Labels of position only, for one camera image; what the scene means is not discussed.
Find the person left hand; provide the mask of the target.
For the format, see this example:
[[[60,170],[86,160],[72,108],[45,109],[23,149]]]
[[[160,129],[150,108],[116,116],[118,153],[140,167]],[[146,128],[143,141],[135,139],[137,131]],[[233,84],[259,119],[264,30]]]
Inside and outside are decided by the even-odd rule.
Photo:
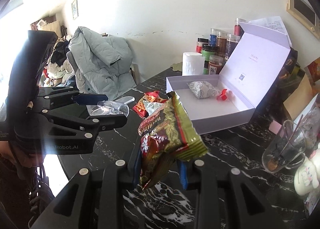
[[[12,164],[31,168],[43,163],[45,155],[25,154],[20,148],[12,146],[8,141],[0,142],[1,157],[9,160]]]

